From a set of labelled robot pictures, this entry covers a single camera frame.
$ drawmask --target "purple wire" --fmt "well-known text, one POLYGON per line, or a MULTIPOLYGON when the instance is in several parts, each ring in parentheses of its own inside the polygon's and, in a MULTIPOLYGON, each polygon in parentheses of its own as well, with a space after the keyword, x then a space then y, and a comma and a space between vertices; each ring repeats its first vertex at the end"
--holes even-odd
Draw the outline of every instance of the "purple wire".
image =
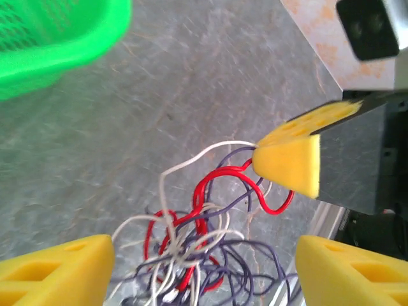
MULTIPOLYGON (((222 161, 218 164, 217 168, 222 167, 225 162, 231 158, 232 156, 234 156, 235 154, 238 154, 239 152, 243 152, 245 150, 255 150, 254 147, 242 147, 239 148, 237 150, 232 151, 231 153, 229 153, 226 157, 224 157, 222 159, 222 161)), ((262 178, 258 180, 257 185, 260 185, 260 183, 262 183, 262 178)), ((214 180, 211 180, 208 184, 207 187, 207 201, 210 201, 210 195, 212 192, 212 186, 213 186, 214 180)), ((251 198, 251 194, 252 192, 254 192, 253 189, 251 189, 249 187, 249 185, 242 181, 245 189, 247 190, 246 193, 244 193, 243 195, 241 195, 239 198, 237 198, 235 201, 233 201, 231 204, 229 204, 227 207, 224 207, 223 209, 216 211, 216 212, 209 212, 206 211, 204 213, 202 213, 201 215, 198 215, 196 217, 191 218, 190 220, 183 222, 182 224, 180 224, 179 226, 177 226, 176 228, 176 232, 179 233, 179 231, 181 230, 181 228, 183 228, 184 226, 187 226, 190 222, 194 222, 198 219, 205 219, 207 221, 207 226, 208 226, 208 230, 212 231, 214 230, 214 226, 212 225, 210 218, 215 217, 219 214, 223 214, 225 212, 227 212, 229 209, 231 209, 232 207, 234 207, 237 203, 239 203, 240 201, 242 201, 244 198, 248 198, 248 211, 251 211, 252 208, 252 198, 251 198)), ((188 214, 187 212, 177 212, 178 214, 188 214)), ((196 229, 193 229, 192 231, 190 231, 190 233, 186 236, 185 241, 183 242, 182 246, 184 250, 187 250, 187 248, 189 247, 189 245, 191 243, 193 243, 194 241, 196 241, 198 238, 200 238, 202 235, 199 235, 196 232, 196 229)), ((149 281, 149 285, 151 284, 152 280, 152 272, 144 272, 144 273, 140 273, 140 270, 148 265, 153 265, 155 263, 159 263, 162 261, 166 261, 168 259, 170 259, 171 256, 167 256, 165 258, 161 258, 161 259, 157 259, 155 261, 151 261, 149 263, 144 263, 141 264, 137 269, 135 274, 132 277, 127 277, 125 279, 119 279, 119 278, 113 278, 111 280, 111 282, 120 282, 120 281, 132 281, 134 279, 140 279, 143 277, 146 277, 148 275, 150 275, 150 281, 149 281)), ((297 276, 297 274, 288 274, 286 275, 284 272, 283 267, 281 266, 281 264, 279 263, 278 257, 276 252, 272 249, 272 247, 270 247, 268 244, 265 244, 263 242, 260 241, 255 241, 255 240, 226 240, 225 237, 222 238, 222 240, 216 245, 214 246, 211 250, 208 250, 206 253, 204 254, 195 254, 194 256, 190 256, 188 258, 188 260, 200 260, 201 264, 200 264, 200 268, 201 271, 204 272, 206 274, 204 280, 201 282, 200 284, 200 297, 203 296, 205 294, 205 289, 209 288, 210 286, 213 286, 216 282, 218 282, 220 279, 222 279, 223 277, 227 276, 228 278, 228 282, 229 282, 229 288, 231 291, 231 296, 221 302, 219 302, 218 304, 214 305, 214 306, 221 306, 221 305, 225 305, 229 302, 232 302, 233 306, 238 306, 237 304, 237 297, 238 295, 240 295, 241 293, 246 293, 247 294, 247 299, 244 303, 240 304, 239 306, 246 306, 252 299, 253 296, 261 296, 264 294, 267 294, 274 285, 276 285, 276 283, 278 282, 282 282, 285 281, 286 282, 286 286, 288 288, 288 303, 291 303, 299 294, 300 292, 302 292, 301 288, 298 288, 298 290, 296 291, 296 293, 294 295, 291 295, 290 292, 290 283, 289 283, 289 279, 297 276), (271 275, 262 273, 262 274, 252 274, 251 269, 249 268, 249 265, 246 263, 245 259, 243 257, 241 257, 241 255, 239 255, 239 253, 235 250, 234 246, 238 245, 238 244, 249 244, 251 246, 254 247, 254 249, 256 249, 257 251, 259 251, 260 253, 264 254, 267 258, 271 259, 276 266, 276 270, 278 273, 278 278, 275 279, 274 277, 272 277, 271 275), (206 264, 206 262, 209 260, 210 255, 216 251, 216 250, 220 250, 221 254, 223 256, 224 259, 224 264, 223 265, 208 265, 206 264), (232 266, 230 266, 230 258, 232 258, 236 264, 238 264, 239 269, 241 269, 242 271, 236 270, 235 268, 232 268, 232 266), (268 279, 271 283, 268 285, 268 287, 260 292, 255 292, 254 290, 254 280, 255 279, 259 279, 259 278, 263 278, 263 279, 268 279)), ((193 273, 193 277, 195 280, 197 280, 197 270, 194 270, 193 273)), ((172 301, 172 302, 164 302, 163 298, 165 297, 165 295, 167 295, 171 290, 175 289, 180 282, 182 281, 182 277, 176 277, 174 284, 172 284, 172 286, 170 288, 168 288, 166 290, 166 292, 161 293, 158 297, 157 297, 157 301, 158 301, 158 305, 160 306, 187 306, 189 305, 189 301, 191 299, 191 293, 188 294, 188 296, 186 295, 187 289, 185 289, 183 292, 179 292, 178 295, 176 296, 176 298, 172 301)))
MULTIPOLYGON (((256 184, 259 186, 262 183, 262 178, 260 178, 256 184)), ((179 226, 177 226, 176 228, 176 233, 178 233, 182 227, 186 226, 187 224, 194 222, 195 220, 198 219, 206 219, 207 220, 207 224, 208 224, 208 219, 211 217, 215 217, 217 215, 221 215, 227 211, 229 211, 231 208, 233 208, 236 204, 238 204, 240 201, 242 201, 244 198, 248 197, 248 195, 250 195, 254 190, 251 189, 250 191, 247 191, 246 193, 244 193, 243 195, 241 195, 239 198, 237 198, 235 201, 233 201, 231 204, 229 204, 228 206, 225 206, 224 208, 217 210, 216 212, 204 212, 204 214, 200 214, 197 215, 195 217, 190 218, 189 220, 184 221, 183 223, 181 223, 179 226)))
MULTIPOLYGON (((226 157, 224 157, 224 158, 222 159, 222 161, 218 164, 218 166, 217 166, 216 169, 221 168, 221 167, 226 163, 226 161, 229 160, 231 157, 233 157, 235 154, 238 154, 239 152, 242 152, 242 151, 248 151, 248 150, 252 150, 252 151, 253 151, 253 150, 255 150, 255 149, 256 149, 255 147, 242 147, 242 148, 238 148, 238 149, 232 151, 231 153, 229 153, 226 157)), ((250 190, 248 183, 245 182, 245 181, 243 181, 243 180, 241 180, 241 182, 243 183, 243 185, 245 186, 245 188, 246 188, 246 190, 247 190, 247 192, 248 192, 248 191, 250 190)), ((211 202, 210 199, 211 199, 211 191, 212 191, 212 184, 213 184, 213 183, 214 183, 214 180, 211 180, 211 181, 208 183, 207 202, 211 202)), ((250 211, 251 211, 251 208, 252 208, 251 194, 249 193, 247 196, 248 196, 248 212, 250 212, 250 211)))

